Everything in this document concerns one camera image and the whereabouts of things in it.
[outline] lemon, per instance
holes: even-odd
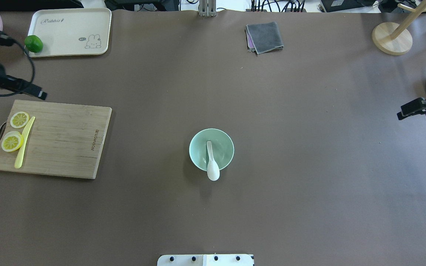
[[[26,45],[27,50],[31,52],[40,52],[44,47],[42,40],[36,35],[29,35],[24,39],[24,44]]]
[[[24,138],[21,133],[17,131],[10,131],[4,136],[1,147],[3,148],[3,151],[15,151],[22,146],[23,141]]]
[[[13,128],[22,128],[29,122],[29,114],[26,112],[17,112],[11,117],[10,123]]]

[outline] green lime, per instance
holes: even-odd
[[[24,39],[24,44],[26,45],[27,50],[31,52],[40,52],[44,47],[44,44],[36,35],[29,35]]]

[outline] round wooden base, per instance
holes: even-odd
[[[412,47],[412,35],[405,29],[397,38],[391,39],[390,34],[399,26],[394,22],[384,22],[372,31],[372,41],[381,51],[391,55],[403,55]]]

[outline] folded towel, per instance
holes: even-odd
[[[282,37],[280,37],[277,22],[246,25],[247,47],[250,51],[263,54],[275,49],[282,49]]]

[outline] white floor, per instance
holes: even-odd
[[[320,0],[304,0],[305,1],[305,10],[307,12],[320,12],[318,9],[318,5],[320,4]],[[105,3],[103,0],[80,0],[84,7],[105,7]],[[188,3],[187,0],[180,0],[180,8],[181,10],[198,10],[198,0],[190,0],[190,2],[196,2],[195,4]],[[279,12],[277,5],[274,0],[270,0],[271,2],[271,10],[272,12]],[[287,2],[277,2],[279,4],[280,10],[284,8]],[[337,11],[341,13],[380,13],[381,11],[377,5],[378,2],[375,2],[375,5],[372,7],[360,7],[354,8],[351,10],[342,10]],[[216,7],[218,11],[221,11],[222,8],[227,10],[237,10],[237,11],[245,11],[246,9],[251,8],[251,0],[216,0]]]

